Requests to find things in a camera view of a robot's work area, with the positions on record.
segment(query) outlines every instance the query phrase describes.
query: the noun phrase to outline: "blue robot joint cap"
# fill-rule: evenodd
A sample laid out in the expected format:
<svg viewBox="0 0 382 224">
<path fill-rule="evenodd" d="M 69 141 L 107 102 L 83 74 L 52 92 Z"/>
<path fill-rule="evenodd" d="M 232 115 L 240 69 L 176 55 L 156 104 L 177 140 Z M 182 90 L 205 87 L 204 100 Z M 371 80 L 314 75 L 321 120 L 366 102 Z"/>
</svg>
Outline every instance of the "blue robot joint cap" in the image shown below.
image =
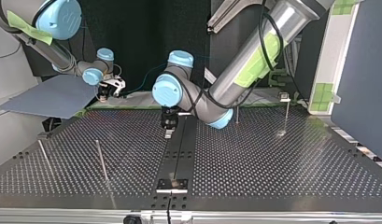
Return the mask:
<svg viewBox="0 0 382 224">
<path fill-rule="evenodd" d="M 193 68 L 194 58 L 191 54 L 183 50 L 174 50 L 168 58 L 169 63 L 175 63 L 185 67 Z"/>
</svg>

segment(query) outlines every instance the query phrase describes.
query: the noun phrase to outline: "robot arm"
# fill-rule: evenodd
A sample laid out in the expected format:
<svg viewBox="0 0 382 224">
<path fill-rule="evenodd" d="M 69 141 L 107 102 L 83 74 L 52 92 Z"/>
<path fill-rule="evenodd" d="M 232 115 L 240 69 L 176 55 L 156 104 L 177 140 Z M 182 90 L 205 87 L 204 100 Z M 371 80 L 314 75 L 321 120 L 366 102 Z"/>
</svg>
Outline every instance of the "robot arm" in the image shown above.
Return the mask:
<svg viewBox="0 0 382 224">
<path fill-rule="evenodd" d="M 117 88 L 114 96 L 119 96 L 125 88 L 124 81 L 113 75 L 114 53 L 110 49 L 99 49 L 97 59 L 92 63 L 77 61 L 56 41 L 48 45 L 20 29 L 10 27 L 9 11 L 37 30 L 52 34 L 53 39 L 66 40 L 77 33 L 81 24 L 82 12 L 77 0 L 0 0 L 0 26 L 45 57 L 60 73 L 83 77 L 93 86 L 114 86 Z"/>
<path fill-rule="evenodd" d="M 275 59 L 281 53 L 277 30 L 282 36 L 282 47 L 285 47 L 309 22 L 326 13 L 333 2 L 278 0 L 269 13 L 276 27 L 267 22 L 262 31 L 255 29 L 208 92 L 189 81 L 193 57 L 184 51 L 173 51 L 167 68 L 153 87 L 153 97 L 160 105 L 177 105 L 214 128 L 226 127 L 233 116 L 233 104 L 254 81 L 264 78 L 269 72 L 260 34 L 271 65 L 276 65 Z"/>
</svg>

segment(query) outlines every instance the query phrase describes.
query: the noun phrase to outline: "green tape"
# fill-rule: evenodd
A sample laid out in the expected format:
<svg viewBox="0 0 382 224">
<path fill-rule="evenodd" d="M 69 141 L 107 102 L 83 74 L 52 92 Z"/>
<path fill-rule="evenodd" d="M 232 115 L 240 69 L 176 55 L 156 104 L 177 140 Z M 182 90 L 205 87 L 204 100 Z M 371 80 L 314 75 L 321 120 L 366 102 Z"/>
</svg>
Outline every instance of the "green tape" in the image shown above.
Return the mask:
<svg viewBox="0 0 382 224">
<path fill-rule="evenodd" d="M 327 112 L 333 99 L 332 83 L 317 83 L 310 110 Z"/>
<path fill-rule="evenodd" d="M 332 14 L 350 15 L 355 5 L 355 0 L 336 0 L 335 5 L 333 5 Z"/>
<path fill-rule="evenodd" d="M 10 27 L 19 29 L 30 37 L 45 42 L 47 45 L 51 45 L 51 42 L 53 41 L 53 36 L 50 33 L 32 27 L 25 20 L 11 11 L 7 12 L 7 21 Z"/>
<path fill-rule="evenodd" d="M 264 42 L 270 62 L 273 66 L 276 66 L 275 58 L 280 50 L 280 40 L 278 36 L 269 33 L 264 38 Z M 269 67 L 264 59 L 262 47 L 259 47 L 248 60 L 246 66 L 240 71 L 234 83 L 243 88 L 248 88 L 257 78 L 265 77 L 268 72 Z"/>
</svg>

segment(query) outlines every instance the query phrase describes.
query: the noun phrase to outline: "black curtain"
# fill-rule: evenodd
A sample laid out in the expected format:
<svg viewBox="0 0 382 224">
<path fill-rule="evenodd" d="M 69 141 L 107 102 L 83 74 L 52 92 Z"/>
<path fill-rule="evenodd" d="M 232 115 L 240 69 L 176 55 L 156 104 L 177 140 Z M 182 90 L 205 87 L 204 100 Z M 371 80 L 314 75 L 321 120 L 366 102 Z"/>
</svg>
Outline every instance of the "black curtain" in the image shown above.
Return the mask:
<svg viewBox="0 0 382 224">
<path fill-rule="evenodd" d="M 201 85 L 209 46 L 206 23 L 210 0 L 79 0 L 96 49 L 115 51 L 127 91 L 139 87 L 151 68 L 166 63 L 174 49 L 193 54 L 192 81 Z M 163 70 L 149 73 L 141 90 L 150 91 Z"/>
</svg>

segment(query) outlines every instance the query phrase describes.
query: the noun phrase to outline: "thin metal post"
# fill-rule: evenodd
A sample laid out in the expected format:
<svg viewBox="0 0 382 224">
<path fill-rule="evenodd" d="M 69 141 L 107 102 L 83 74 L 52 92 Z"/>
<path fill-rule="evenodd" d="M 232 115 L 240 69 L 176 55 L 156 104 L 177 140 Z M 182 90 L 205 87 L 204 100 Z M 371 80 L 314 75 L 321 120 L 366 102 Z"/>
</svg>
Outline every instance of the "thin metal post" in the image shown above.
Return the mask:
<svg viewBox="0 0 382 224">
<path fill-rule="evenodd" d="M 286 121 L 289 118 L 289 112 L 290 112 L 290 101 L 287 102 Z"/>
<path fill-rule="evenodd" d="M 236 124 L 240 123 L 240 106 L 237 107 L 237 112 L 236 112 Z"/>
<path fill-rule="evenodd" d="M 48 160 L 48 154 L 46 154 L 46 151 L 45 151 L 45 148 L 43 146 L 43 143 L 41 140 L 38 140 L 38 143 L 39 143 L 39 147 L 41 148 L 42 150 L 42 153 L 43 153 L 43 157 L 45 158 L 45 160 Z"/>
<path fill-rule="evenodd" d="M 100 141 L 95 140 L 95 144 L 97 146 L 98 155 L 100 156 L 100 162 L 101 162 L 101 166 L 103 167 L 104 176 L 106 180 L 109 181 L 108 173 L 106 172 L 106 163 L 104 162 L 103 151 L 101 150 L 101 147 L 100 147 Z"/>
</svg>

